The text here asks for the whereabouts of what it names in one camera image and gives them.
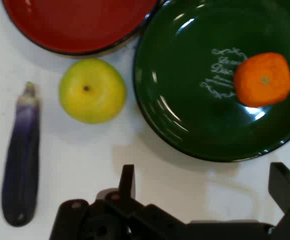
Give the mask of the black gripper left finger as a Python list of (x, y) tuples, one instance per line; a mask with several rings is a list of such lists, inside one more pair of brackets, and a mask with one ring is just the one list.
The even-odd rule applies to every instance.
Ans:
[(122, 168), (118, 189), (89, 204), (83, 199), (63, 202), (51, 240), (179, 240), (186, 225), (159, 207), (134, 199), (134, 165)]

